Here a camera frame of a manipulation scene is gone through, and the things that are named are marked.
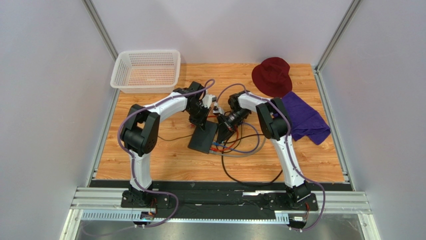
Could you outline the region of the black network switch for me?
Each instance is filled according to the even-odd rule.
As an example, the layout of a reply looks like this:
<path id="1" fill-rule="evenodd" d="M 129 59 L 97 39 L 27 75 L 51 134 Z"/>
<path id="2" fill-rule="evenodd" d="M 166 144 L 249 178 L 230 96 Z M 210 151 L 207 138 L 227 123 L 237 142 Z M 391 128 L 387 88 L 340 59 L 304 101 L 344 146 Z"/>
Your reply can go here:
<path id="1" fill-rule="evenodd" d="M 207 121 L 205 128 L 197 126 L 189 141 L 188 148 L 204 154 L 209 154 L 210 148 L 214 142 L 218 124 L 216 122 Z"/>

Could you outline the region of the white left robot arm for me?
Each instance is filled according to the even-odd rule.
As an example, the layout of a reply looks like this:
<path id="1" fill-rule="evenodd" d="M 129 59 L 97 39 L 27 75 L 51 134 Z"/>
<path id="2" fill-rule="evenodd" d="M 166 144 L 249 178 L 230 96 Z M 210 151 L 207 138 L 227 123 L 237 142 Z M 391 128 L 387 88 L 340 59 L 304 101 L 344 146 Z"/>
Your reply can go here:
<path id="1" fill-rule="evenodd" d="M 214 84 L 214 79 L 209 79 L 205 86 L 194 81 L 189 87 L 177 88 L 155 103 L 130 107 L 117 133 L 119 146 L 130 158 L 130 192 L 143 200 L 161 194 L 176 197 L 171 192 L 152 189 L 151 152 L 158 141 L 160 124 L 178 112 L 187 112 L 189 122 L 200 131 L 199 135 L 208 135 L 211 130 L 208 121 L 211 105 L 203 103 L 203 100 Z"/>

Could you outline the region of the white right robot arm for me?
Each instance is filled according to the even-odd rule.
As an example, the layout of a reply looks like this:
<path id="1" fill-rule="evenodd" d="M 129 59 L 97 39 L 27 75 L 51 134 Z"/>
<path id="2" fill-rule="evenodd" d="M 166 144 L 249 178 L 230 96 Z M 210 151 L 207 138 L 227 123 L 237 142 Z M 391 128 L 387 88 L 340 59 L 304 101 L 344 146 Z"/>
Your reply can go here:
<path id="1" fill-rule="evenodd" d="M 217 116 L 217 141 L 227 141 L 242 121 L 255 112 L 263 136 L 270 140 L 277 153 L 284 174 L 288 204 L 292 208 L 303 206 L 311 190 L 297 162 L 291 136 L 292 124 L 281 99 L 267 99 L 249 91 L 241 91 L 231 95 L 228 104 L 231 113 Z"/>

